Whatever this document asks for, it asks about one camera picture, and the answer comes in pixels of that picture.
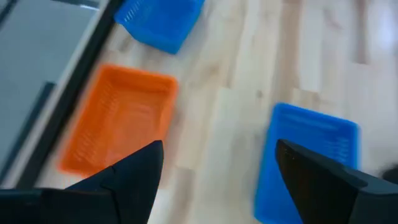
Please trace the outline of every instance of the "basket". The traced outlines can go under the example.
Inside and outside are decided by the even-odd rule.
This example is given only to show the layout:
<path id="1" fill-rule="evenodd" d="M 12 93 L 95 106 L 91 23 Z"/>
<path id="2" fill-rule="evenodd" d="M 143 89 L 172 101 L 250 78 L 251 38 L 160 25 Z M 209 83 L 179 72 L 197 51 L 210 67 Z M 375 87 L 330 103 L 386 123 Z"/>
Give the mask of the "basket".
<path id="1" fill-rule="evenodd" d="M 275 159 L 278 139 L 286 139 L 357 168 L 358 126 L 344 119 L 285 103 L 272 112 L 262 158 L 254 216 L 263 223 L 302 223 Z"/>
<path id="2" fill-rule="evenodd" d="M 103 65 L 59 168 L 88 177 L 152 141 L 164 141 L 177 90 L 172 77 Z"/>
<path id="3" fill-rule="evenodd" d="M 114 15 L 139 42 L 176 54 L 205 0 L 127 0 Z"/>

